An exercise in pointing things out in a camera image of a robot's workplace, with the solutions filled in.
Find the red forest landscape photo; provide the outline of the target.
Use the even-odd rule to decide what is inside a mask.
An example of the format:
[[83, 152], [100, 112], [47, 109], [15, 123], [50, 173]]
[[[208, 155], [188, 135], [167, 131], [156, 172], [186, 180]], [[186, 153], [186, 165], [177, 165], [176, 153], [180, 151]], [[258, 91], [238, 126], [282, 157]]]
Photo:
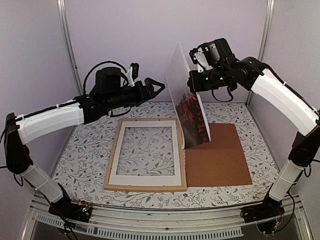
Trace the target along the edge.
[[187, 85], [190, 68], [179, 43], [176, 44], [165, 79], [183, 134], [184, 148], [189, 149], [211, 141], [209, 123], [198, 93]]

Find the clear acrylic glazing sheet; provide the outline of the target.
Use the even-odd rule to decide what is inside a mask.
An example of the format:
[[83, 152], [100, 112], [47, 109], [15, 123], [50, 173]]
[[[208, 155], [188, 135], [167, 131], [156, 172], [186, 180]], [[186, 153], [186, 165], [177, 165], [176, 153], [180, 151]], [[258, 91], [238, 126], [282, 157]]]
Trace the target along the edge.
[[116, 174], [120, 176], [173, 176], [171, 127], [126, 127]]

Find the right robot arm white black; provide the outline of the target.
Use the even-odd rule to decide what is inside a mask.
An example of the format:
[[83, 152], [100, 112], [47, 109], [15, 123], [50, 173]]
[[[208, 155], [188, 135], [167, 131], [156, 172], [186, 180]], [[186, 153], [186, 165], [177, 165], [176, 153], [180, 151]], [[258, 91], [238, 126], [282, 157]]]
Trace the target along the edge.
[[213, 91], [220, 87], [227, 87], [231, 92], [240, 85], [277, 110], [277, 126], [281, 120], [286, 120], [297, 131], [287, 161], [268, 191], [268, 200], [258, 208], [262, 218], [269, 218], [278, 210], [277, 202], [284, 198], [319, 150], [320, 114], [281, 80], [269, 65], [254, 57], [206, 60], [197, 53], [191, 60], [197, 66], [197, 70], [189, 74], [187, 85], [191, 92]]

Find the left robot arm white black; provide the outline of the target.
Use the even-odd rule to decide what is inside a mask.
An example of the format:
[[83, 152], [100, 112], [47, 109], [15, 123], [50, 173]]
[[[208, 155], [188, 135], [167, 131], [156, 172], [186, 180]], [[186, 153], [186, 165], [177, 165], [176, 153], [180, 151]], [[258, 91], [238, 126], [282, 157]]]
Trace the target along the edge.
[[27, 144], [64, 128], [89, 124], [107, 115], [114, 117], [114, 109], [138, 107], [164, 89], [163, 83], [149, 77], [124, 85], [119, 77], [98, 77], [89, 94], [25, 115], [10, 113], [1, 135], [6, 168], [40, 191], [63, 217], [70, 217], [75, 211], [70, 197], [33, 162]]

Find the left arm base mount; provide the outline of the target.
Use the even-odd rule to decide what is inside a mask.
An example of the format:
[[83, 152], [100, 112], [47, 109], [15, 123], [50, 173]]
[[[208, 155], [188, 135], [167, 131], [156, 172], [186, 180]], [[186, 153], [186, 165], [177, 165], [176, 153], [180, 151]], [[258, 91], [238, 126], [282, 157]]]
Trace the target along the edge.
[[84, 200], [74, 203], [67, 193], [63, 193], [63, 197], [60, 200], [50, 203], [48, 212], [63, 219], [88, 223], [92, 210], [91, 204]]

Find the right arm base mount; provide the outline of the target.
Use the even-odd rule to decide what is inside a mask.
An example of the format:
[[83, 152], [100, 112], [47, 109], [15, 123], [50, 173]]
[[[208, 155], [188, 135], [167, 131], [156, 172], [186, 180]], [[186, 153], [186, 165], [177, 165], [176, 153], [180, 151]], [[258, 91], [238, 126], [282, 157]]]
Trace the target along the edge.
[[245, 223], [262, 221], [257, 224], [258, 230], [265, 235], [273, 234], [283, 221], [285, 210], [282, 201], [276, 201], [269, 196], [265, 196], [259, 204], [246, 206], [241, 209], [240, 216]]

